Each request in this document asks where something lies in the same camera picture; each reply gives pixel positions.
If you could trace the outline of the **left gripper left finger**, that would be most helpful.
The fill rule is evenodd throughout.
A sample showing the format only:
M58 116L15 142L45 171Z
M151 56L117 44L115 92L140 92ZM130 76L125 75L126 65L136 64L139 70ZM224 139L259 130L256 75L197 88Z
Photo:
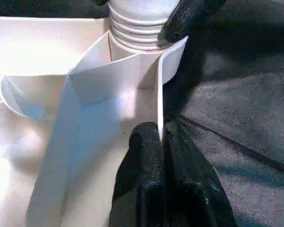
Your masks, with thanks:
M163 148L157 125L135 126L115 178L110 227L165 227L167 198Z

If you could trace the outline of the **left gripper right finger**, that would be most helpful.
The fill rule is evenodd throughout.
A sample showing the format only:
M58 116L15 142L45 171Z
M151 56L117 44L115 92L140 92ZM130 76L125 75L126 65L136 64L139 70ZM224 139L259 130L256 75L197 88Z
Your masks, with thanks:
M166 123L163 150L169 226L237 226L214 167L180 123Z

